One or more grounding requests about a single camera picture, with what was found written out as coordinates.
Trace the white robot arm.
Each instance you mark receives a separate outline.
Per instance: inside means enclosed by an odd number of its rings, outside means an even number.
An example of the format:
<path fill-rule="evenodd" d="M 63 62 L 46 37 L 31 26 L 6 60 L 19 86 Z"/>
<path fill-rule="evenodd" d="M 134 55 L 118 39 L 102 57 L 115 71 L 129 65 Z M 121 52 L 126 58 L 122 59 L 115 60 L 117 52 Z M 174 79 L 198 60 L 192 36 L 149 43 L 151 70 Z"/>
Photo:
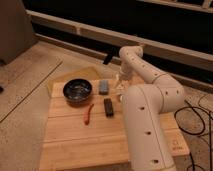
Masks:
<path fill-rule="evenodd" d="M 135 71 L 144 84 L 122 92 L 122 111 L 133 171 L 176 171 L 160 124 L 160 114 L 180 108 L 185 99 L 183 86 L 171 75 L 142 59 L 141 46 L 124 46 L 118 84 L 130 80 Z"/>

